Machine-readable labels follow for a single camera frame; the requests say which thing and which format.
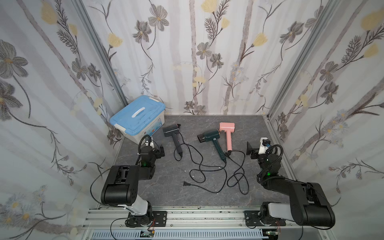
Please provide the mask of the pink hair dryer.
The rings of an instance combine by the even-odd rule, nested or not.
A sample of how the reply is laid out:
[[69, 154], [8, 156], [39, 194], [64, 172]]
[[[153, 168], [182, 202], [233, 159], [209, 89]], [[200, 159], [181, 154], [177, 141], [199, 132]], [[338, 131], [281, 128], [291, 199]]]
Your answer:
[[221, 122], [220, 123], [220, 127], [219, 127], [219, 131], [226, 133], [227, 151], [231, 152], [233, 150], [233, 147], [232, 147], [232, 133], [235, 132], [235, 123]]

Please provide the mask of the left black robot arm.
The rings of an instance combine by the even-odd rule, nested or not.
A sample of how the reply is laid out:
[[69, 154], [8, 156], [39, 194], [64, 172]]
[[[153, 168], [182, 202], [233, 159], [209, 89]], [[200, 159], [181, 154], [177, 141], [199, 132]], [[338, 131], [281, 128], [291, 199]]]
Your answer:
[[101, 204], [127, 210], [125, 224], [129, 228], [155, 224], [151, 203], [139, 196], [139, 181], [153, 178], [156, 160], [164, 155], [164, 148], [153, 145], [152, 137], [145, 135], [139, 142], [138, 159], [134, 165], [115, 165], [109, 170], [101, 192]]

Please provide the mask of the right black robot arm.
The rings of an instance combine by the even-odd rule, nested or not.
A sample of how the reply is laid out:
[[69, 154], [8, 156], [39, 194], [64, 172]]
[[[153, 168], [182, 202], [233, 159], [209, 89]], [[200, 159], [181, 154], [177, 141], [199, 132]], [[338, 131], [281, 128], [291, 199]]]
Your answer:
[[299, 226], [331, 229], [336, 223], [336, 217], [322, 187], [318, 183], [304, 183], [279, 175], [283, 154], [283, 147], [272, 146], [267, 138], [261, 138], [259, 148], [253, 148], [247, 143], [246, 155], [257, 160], [261, 168], [257, 182], [266, 190], [289, 197], [288, 204], [262, 203], [258, 220], [264, 225], [291, 221]]

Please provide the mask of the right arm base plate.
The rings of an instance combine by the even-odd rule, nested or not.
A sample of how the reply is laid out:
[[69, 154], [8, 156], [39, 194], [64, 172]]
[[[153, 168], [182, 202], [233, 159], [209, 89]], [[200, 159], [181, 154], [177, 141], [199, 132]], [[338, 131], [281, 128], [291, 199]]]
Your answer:
[[244, 211], [246, 226], [255, 227], [284, 227], [286, 221], [283, 219], [265, 217], [262, 219], [260, 211]]

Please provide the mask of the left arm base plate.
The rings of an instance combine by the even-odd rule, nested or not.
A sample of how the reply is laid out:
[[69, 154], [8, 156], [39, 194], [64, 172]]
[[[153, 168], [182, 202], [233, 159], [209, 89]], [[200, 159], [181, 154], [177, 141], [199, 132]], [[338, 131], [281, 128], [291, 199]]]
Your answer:
[[165, 227], [167, 223], [167, 211], [154, 211], [147, 212], [146, 215], [133, 215], [129, 213], [125, 221], [126, 227]]

